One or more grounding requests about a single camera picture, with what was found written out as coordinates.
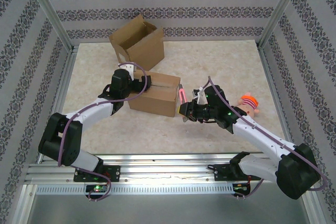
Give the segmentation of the pink utility knife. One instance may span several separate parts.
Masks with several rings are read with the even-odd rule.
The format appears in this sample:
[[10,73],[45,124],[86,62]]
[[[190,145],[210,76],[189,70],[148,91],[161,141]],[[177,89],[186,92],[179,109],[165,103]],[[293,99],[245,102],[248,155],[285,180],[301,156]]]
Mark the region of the pink utility knife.
[[[183,85],[180,83],[179,85],[178,85],[178,96],[179,96],[179,99],[180,99],[180,107],[179,107],[179,109],[181,108],[181,106],[184,104],[184,103],[186,103],[187,102],[187,98],[186,98],[186,94],[185,94],[185,91],[184,91],[184,88],[183,88]],[[182,116],[182,119],[183,119],[183,122],[185,123],[185,122],[187,122],[188,121],[188,118],[186,117],[186,116],[184,116],[184,115],[182,115],[182,114],[180,114],[181,116]]]

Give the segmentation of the aluminium side rail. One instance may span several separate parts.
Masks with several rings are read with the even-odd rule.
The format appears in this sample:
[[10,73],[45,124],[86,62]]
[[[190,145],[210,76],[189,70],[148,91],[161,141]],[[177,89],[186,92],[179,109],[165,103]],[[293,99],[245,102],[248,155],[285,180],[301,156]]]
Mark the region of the aluminium side rail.
[[300,139],[297,139],[297,127],[293,124],[293,120],[290,117],[292,115],[292,109],[286,88],[280,77],[280,72],[277,68],[273,54],[267,55],[264,50],[259,51],[260,59],[265,69],[265,74],[269,82],[271,95],[275,103],[276,112],[279,117],[280,126],[285,137],[285,140],[290,141],[296,145],[301,143]]
[[52,108],[47,118],[48,120],[52,114],[56,112],[62,112],[63,110],[66,95],[68,92],[68,87],[70,84],[71,75],[73,72],[73,68],[74,68],[77,53],[78,53],[78,49],[79,49],[79,45],[75,45],[72,51],[68,54],[67,59],[64,63],[64,67],[62,69],[61,77],[58,82],[58,86],[56,90],[57,92],[55,94],[55,97],[52,103]]

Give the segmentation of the cardboard box with teddy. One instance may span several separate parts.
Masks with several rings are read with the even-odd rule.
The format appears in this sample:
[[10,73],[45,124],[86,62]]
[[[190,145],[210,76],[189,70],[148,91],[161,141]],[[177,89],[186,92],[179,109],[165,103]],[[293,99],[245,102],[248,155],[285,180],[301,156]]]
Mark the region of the cardboard box with teddy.
[[128,101],[130,109],[174,117],[181,78],[149,71],[146,75],[151,77],[151,86],[139,97]]

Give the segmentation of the wide aluminium mounting rail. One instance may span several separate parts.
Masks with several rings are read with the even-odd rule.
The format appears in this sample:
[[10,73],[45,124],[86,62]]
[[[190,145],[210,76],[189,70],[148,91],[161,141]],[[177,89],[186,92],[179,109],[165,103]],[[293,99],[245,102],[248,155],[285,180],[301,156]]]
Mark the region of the wide aluminium mounting rail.
[[[99,155],[107,165],[119,165],[121,184],[201,184],[214,181],[210,164],[228,163],[235,153]],[[73,184],[75,169],[58,167],[44,157],[30,164],[24,184]]]

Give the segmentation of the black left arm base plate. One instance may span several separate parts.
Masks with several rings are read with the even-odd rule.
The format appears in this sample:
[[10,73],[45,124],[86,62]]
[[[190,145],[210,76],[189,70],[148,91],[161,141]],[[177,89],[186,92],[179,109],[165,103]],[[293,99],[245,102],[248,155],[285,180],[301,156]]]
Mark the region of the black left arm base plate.
[[107,177],[111,182],[119,182],[120,166],[102,165],[90,173],[81,170],[75,170],[74,182],[107,183],[108,180],[105,177]]

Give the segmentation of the grey metal panel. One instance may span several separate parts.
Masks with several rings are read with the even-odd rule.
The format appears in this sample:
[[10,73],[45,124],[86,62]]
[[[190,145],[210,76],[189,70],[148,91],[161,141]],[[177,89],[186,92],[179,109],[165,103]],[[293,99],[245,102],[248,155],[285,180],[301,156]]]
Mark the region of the grey metal panel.
[[39,195],[28,224],[310,224],[302,204],[254,196],[117,195],[100,202],[84,196]]

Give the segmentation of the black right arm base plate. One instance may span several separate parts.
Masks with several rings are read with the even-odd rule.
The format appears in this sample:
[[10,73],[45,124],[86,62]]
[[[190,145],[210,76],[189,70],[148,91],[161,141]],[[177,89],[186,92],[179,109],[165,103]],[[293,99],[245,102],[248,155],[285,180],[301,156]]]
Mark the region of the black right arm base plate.
[[261,180],[261,178],[257,176],[244,174],[238,165],[214,164],[214,165],[208,165],[207,168],[213,171],[215,181],[233,182],[233,181]]

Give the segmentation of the cardboard box with doll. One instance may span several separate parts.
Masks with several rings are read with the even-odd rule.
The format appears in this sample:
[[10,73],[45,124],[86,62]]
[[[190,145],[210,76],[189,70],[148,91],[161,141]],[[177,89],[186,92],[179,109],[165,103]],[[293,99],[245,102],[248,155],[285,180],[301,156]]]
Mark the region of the cardboard box with doll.
[[164,32],[138,15],[109,39],[119,63],[135,62],[149,71],[164,59]]

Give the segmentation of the aluminium frame post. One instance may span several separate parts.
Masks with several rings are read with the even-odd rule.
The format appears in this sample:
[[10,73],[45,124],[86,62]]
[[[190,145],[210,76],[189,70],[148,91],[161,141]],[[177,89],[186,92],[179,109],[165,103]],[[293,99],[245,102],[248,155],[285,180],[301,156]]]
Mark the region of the aluminium frame post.
[[45,15],[51,22],[62,44],[65,46],[66,51],[72,53],[74,45],[71,42],[70,37],[68,36],[50,0],[37,0],[37,1],[39,2],[41,8],[43,9]]
[[283,12],[285,11],[287,5],[289,4],[290,0],[279,0],[279,2],[277,3],[273,13],[271,14],[271,17],[269,19],[269,21],[267,22],[260,38],[257,40],[256,44],[257,44],[257,48],[258,51],[261,51],[269,37],[271,36],[273,30],[275,29],[275,27],[277,26],[277,23],[279,21],[279,19],[281,18]]

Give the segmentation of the striped doll with orange hat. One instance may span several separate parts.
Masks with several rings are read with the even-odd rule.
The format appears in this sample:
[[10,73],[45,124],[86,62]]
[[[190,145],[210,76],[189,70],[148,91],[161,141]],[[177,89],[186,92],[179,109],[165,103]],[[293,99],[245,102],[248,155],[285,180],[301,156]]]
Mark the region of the striped doll with orange hat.
[[257,99],[253,97],[250,92],[245,93],[238,100],[238,107],[245,111],[251,118],[254,118],[259,113],[258,105]]

